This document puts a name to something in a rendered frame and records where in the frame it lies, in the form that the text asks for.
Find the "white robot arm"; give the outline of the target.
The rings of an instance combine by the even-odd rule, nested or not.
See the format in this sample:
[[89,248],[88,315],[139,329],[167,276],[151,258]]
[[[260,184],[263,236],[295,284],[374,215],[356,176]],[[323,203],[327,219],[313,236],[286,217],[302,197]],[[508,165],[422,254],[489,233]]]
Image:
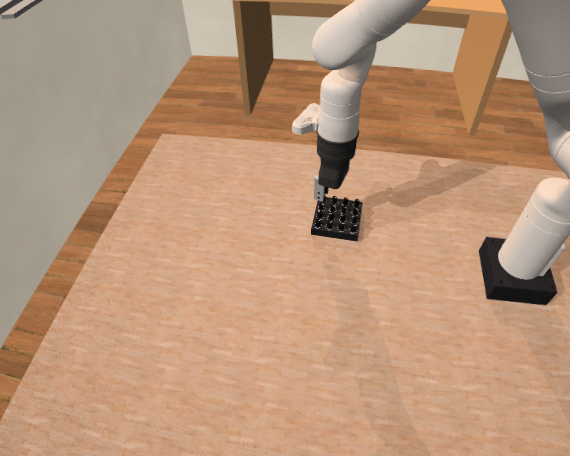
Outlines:
[[[376,42],[430,1],[355,0],[317,30],[313,56],[333,70],[321,83],[324,114],[348,118],[358,113]],[[570,0],[501,1],[544,116],[549,152],[569,178],[539,183],[499,251],[504,270],[528,280],[545,275],[570,235]]]

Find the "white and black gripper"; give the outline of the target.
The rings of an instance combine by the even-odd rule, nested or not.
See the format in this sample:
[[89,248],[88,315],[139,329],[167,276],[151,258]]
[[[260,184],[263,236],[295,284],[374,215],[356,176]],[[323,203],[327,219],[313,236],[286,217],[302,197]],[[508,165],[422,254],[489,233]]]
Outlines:
[[317,133],[321,165],[319,176],[314,177],[314,199],[323,202],[329,188],[339,189],[349,171],[349,160],[355,155],[359,136],[359,111],[348,118],[334,118],[324,114],[319,107],[310,104],[293,122],[292,132],[298,135]]

